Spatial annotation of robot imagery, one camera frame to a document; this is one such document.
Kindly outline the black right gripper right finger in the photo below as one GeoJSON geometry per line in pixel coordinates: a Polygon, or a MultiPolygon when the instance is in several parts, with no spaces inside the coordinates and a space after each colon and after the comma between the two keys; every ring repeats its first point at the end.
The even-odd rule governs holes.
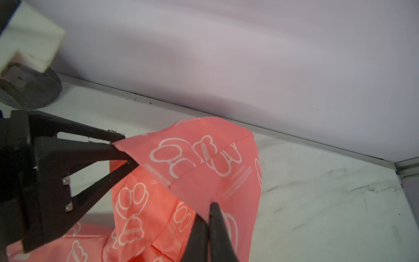
{"type": "Polygon", "coordinates": [[[209,241],[212,262],[239,262],[218,203],[212,203],[210,206],[209,241]]]}

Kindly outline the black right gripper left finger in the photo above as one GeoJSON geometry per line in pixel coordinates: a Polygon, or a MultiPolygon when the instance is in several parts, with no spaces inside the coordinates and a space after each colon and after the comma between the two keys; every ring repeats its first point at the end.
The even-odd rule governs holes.
{"type": "Polygon", "coordinates": [[[196,215],[187,246],[180,262],[207,262],[208,240],[208,225],[199,215],[196,215]]]}

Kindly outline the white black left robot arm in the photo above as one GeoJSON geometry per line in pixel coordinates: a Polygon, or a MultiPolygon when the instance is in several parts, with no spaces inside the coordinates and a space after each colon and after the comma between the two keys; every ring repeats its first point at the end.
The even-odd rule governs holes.
{"type": "MultiPolygon", "coordinates": [[[[64,29],[23,1],[1,2],[1,68],[19,63],[45,72],[64,29]]],[[[1,261],[21,241],[25,252],[67,233],[137,163],[113,143],[122,134],[40,111],[14,110],[1,118],[1,261]],[[70,176],[96,162],[122,165],[71,195],[70,176]]]]}

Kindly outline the pink printed hooded jacket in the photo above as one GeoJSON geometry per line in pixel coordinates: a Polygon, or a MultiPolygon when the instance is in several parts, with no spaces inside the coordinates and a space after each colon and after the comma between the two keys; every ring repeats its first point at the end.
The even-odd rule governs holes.
{"type": "Polygon", "coordinates": [[[111,189],[113,230],[77,222],[32,252],[7,247],[11,262],[179,262],[198,218],[217,203],[228,246],[249,260],[262,188],[254,134],[217,117],[179,121],[116,142],[138,167],[111,189]]]}

